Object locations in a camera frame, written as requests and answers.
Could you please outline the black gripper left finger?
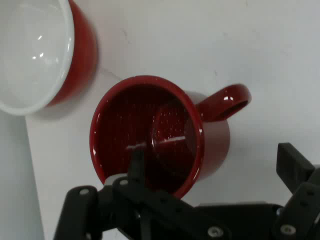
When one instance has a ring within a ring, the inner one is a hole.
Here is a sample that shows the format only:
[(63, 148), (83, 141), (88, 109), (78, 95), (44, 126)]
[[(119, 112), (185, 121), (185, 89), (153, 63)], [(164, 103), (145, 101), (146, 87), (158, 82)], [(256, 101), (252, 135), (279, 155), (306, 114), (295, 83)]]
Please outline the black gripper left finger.
[(229, 240), (231, 230), (174, 196), (145, 186), (142, 150), (132, 153), (126, 177), (97, 190), (90, 185), (66, 194), (54, 238), (100, 240), (118, 229), (131, 240)]

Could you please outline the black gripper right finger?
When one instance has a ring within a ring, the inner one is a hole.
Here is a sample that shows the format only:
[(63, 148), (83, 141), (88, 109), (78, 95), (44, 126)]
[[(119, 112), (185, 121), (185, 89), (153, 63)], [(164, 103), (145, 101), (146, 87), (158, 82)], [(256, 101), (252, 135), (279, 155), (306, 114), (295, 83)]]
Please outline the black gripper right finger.
[(276, 172), (292, 193), (273, 227), (276, 240), (320, 238), (320, 167), (314, 166), (291, 143), (277, 147)]

